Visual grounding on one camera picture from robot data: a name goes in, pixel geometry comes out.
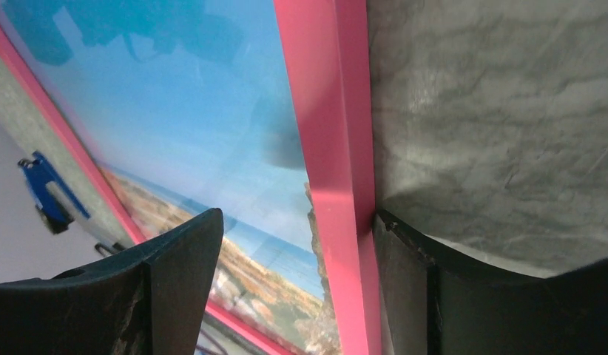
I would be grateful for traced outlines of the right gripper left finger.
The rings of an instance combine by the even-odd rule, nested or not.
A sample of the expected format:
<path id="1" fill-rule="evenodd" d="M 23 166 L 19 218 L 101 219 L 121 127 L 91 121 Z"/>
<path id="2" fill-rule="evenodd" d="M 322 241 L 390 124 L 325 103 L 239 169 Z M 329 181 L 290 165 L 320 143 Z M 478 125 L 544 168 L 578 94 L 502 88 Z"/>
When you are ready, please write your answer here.
<path id="1" fill-rule="evenodd" d="M 54 278 L 0 283 L 0 354 L 193 354 L 223 233 L 209 209 Z"/>

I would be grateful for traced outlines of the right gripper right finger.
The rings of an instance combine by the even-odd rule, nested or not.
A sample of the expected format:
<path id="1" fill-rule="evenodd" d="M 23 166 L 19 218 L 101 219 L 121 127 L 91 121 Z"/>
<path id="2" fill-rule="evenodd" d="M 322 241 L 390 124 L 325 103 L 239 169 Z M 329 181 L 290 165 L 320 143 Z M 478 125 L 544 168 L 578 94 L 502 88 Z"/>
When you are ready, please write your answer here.
<path id="1" fill-rule="evenodd" d="M 385 210 L 373 233 L 397 354 L 608 354 L 608 258 L 537 278 L 474 259 Z"/>

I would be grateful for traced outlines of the blue seascape photo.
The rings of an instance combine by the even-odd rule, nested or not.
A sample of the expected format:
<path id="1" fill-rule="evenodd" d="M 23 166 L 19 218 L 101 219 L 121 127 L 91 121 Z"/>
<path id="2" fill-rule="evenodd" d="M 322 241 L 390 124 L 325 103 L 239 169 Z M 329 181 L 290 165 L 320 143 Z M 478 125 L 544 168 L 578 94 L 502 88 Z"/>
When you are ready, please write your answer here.
<path id="1" fill-rule="evenodd" d="M 210 208 L 210 299 L 340 354 L 272 1 L 0 1 L 0 28 L 144 237 Z"/>

